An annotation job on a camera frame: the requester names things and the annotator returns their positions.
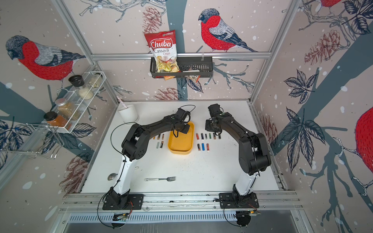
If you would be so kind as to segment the yellow plastic storage box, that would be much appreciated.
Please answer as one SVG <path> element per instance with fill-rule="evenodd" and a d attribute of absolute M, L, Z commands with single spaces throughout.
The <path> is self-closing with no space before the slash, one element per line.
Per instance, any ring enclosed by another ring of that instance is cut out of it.
<path fill-rule="evenodd" d="M 192 151 L 195 125 L 191 121 L 188 123 L 188 125 L 190 128 L 187 134 L 179 133 L 178 137 L 175 137 L 173 131 L 170 132 L 168 149 L 172 153 L 187 155 Z"/>

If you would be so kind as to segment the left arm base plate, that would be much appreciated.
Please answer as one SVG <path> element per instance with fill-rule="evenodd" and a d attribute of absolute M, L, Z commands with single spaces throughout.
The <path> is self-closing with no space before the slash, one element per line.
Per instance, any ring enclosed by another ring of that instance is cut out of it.
<path fill-rule="evenodd" d="M 103 210 L 140 210 L 143 199 L 143 194 L 109 193 L 104 199 Z"/>

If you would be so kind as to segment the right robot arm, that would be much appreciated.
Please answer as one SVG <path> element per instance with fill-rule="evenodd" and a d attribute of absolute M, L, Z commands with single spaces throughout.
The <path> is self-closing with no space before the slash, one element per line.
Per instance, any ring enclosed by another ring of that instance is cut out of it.
<path fill-rule="evenodd" d="M 238 159 L 243 173 L 233 186 L 232 198 L 238 204 L 244 203 L 252 197 L 260 173 L 272 163 L 266 137 L 243 127 L 230 113 L 223 112 L 217 103 L 210 105 L 208 111 L 210 119 L 206 120 L 205 130 L 218 136 L 226 131 L 238 143 Z"/>

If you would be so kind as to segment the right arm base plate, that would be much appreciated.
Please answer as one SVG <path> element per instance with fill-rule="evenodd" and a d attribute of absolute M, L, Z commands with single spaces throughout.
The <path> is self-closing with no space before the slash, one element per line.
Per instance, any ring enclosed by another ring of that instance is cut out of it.
<path fill-rule="evenodd" d="M 257 209 L 259 208 L 258 198 L 256 193 L 252 192 L 245 196 L 241 196 L 232 193 L 220 193 L 219 194 L 219 203 L 221 209 Z"/>

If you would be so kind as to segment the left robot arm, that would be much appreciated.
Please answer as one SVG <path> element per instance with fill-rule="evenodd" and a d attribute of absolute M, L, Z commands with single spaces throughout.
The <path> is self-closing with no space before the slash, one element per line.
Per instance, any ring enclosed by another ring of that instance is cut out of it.
<path fill-rule="evenodd" d="M 157 122 L 147 125 L 134 123 L 121 144 L 123 160 L 120 173 L 116 183 L 110 188 L 108 196 L 116 202 L 126 203 L 135 166 L 146 154 L 150 139 L 165 132 L 176 132 L 177 136 L 187 134 L 190 129 L 187 123 L 190 119 L 190 111 L 178 108 L 175 113 Z"/>

